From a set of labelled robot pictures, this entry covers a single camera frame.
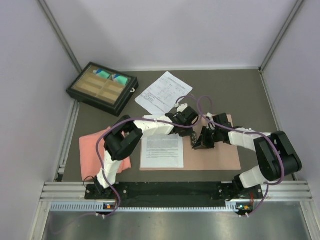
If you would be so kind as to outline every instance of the white wall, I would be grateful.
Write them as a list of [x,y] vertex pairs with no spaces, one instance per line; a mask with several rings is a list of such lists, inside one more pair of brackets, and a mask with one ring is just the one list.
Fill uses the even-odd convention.
[[307,0],[265,70],[275,110],[320,209],[320,1]]
[[35,0],[0,7],[0,238],[27,239],[77,73]]
[[296,0],[46,0],[75,56],[118,70],[258,68]]

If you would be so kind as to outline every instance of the black mounting base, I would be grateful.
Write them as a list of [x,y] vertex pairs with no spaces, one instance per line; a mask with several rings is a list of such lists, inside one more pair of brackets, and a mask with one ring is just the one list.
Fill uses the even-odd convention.
[[[113,186],[124,208],[224,207],[225,200],[234,195],[232,183],[221,182],[120,182]],[[260,186],[253,187],[251,192],[255,199],[263,197]],[[88,184],[84,198],[115,200],[116,196],[110,188],[100,192],[95,184]],[[250,199],[250,195],[234,198]]]

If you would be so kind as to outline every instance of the gray table surface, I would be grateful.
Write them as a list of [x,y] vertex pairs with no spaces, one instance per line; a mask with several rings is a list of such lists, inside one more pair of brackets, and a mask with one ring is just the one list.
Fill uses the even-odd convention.
[[[258,70],[181,70],[170,71],[174,76],[193,87],[192,94],[198,98],[210,95],[213,98],[214,114],[232,115],[234,126],[252,128],[260,132],[277,130],[266,92]],[[135,98],[165,71],[135,71],[127,74],[136,76],[139,88],[125,106],[120,116],[142,117],[149,113],[135,102]],[[196,109],[192,100],[184,100]],[[209,103],[203,101],[203,109],[208,112]],[[68,159],[63,175],[64,182],[80,182],[79,138],[112,126],[118,120],[111,114],[89,105],[80,104]],[[241,170],[207,171],[140,171],[140,144],[131,155],[132,168],[117,175],[120,182],[208,182],[231,181],[235,175],[257,165],[253,151],[238,148]]]

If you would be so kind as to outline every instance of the colorful object in tray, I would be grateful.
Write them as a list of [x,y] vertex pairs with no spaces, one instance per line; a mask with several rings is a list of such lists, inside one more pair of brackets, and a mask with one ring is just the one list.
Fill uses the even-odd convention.
[[94,70],[93,73],[101,78],[104,78],[104,79],[109,79],[110,76],[112,76],[112,81],[114,81],[118,84],[124,85],[124,86],[126,86],[129,82],[129,79],[125,76],[122,76],[120,74],[111,75],[111,74],[107,73],[106,71],[103,71],[102,69]]
[[111,74],[107,73],[106,71],[103,71],[102,69],[94,70],[93,73],[104,79],[109,79],[111,76]]
[[121,76],[120,74],[113,74],[112,80],[118,84],[126,86],[129,82],[129,79],[125,76]]

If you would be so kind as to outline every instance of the printed document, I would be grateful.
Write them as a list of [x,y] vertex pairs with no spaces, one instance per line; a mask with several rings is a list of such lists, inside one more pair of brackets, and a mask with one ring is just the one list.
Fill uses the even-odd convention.
[[[144,116],[154,119],[156,116]],[[140,168],[184,168],[184,142],[178,134],[142,139]]]
[[178,98],[188,95],[192,89],[167,71],[135,101],[152,115],[162,116],[174,108]]

